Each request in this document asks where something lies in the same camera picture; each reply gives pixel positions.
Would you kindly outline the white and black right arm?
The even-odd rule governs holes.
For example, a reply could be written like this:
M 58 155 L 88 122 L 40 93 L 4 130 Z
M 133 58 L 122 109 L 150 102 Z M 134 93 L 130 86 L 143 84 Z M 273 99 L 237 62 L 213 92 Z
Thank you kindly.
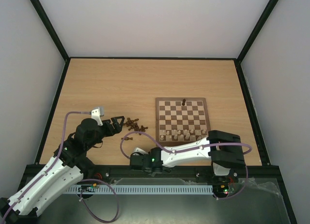
M 146 172 L 152 176 L 160 174 L 184 163 L 208 160 L 211 162 L 212 178 L 222 181 L 231 169 L 246 166 L 243 147 L 251 151 L 251 147 L 241 143 L 240 136 L 219 130 L 208 132 L 207 137 L 179 146 L 161 146 L 149 152 L 135 148 L 130 155 L 130 169 Z

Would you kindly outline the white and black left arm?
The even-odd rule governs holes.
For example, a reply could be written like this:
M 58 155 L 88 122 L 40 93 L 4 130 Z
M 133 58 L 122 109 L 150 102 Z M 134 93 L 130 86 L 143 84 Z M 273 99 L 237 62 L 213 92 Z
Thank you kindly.
M 22 189 L 9 198 L 1 198 L 0 215 L 7 224 L 30 224 L 72 185 L 93 176 L 95 165 L 87 151 L 103 138 L 122 131 L 124 117 L 104 120 L 86 118 L 68 135 L 48 163 Z

